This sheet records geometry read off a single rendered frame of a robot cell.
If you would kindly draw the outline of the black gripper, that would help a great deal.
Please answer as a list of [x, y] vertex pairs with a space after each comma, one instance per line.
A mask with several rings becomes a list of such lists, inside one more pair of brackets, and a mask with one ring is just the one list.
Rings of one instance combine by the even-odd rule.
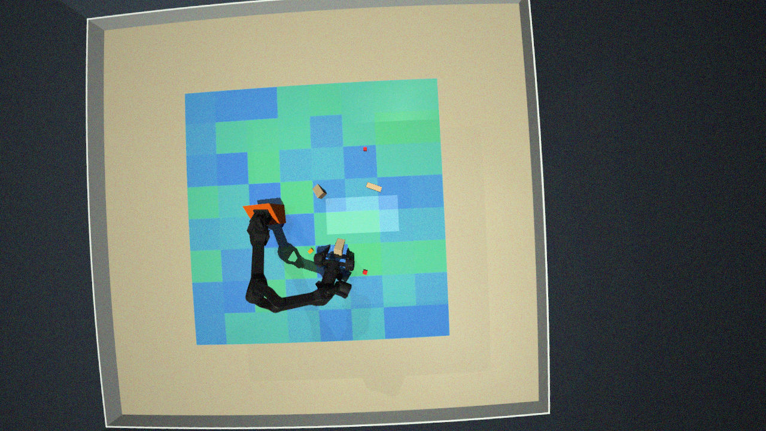
[[348, 255], [348, 250], [346, 253], [345, 263], [338, 262], [338, 261], [329, 261], [329, 260], [326, 260], [327, 253], [329, 252], [329, 247], [327, 247], [327, 249], [324, 249], [324, 251], [318, 252], [318, 254], [315, 254], [314, 256], [315, 265], [323, 266], [323, 263], [327, 264], [324, 270], [325, 271], [324, 274], [333, 274], [334, 276], [337, 276], [340, 266], [345, 267], [346, 271], [352, 272], [355, 268], [355, 261], [352, 261], [352, 259]]

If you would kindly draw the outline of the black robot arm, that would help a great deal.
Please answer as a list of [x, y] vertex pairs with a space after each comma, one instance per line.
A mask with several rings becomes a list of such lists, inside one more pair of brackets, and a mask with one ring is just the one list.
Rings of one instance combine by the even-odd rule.
[[342, 274], [339, 273], [340, 268], [337, 276], [324, 274], [322, 281], [315, 283], [318, 287], [317, 291], [283, 298], [278, 296], [274, 289], [268, 286], [265, 277], [265, 245], [270, 239], [270, 230], [266, 225], [272, 221], [270, 212], [268, 210], [253, 210], [253, 212], [253, 217], [247, 227], [253, 252], [251, 281], [245, 294], [246, 301], [272, 312], [280, 312], [306, 305], [324, 306], [335, 295], [342, 298], [348, 297], [352, 284], [341, 281]]

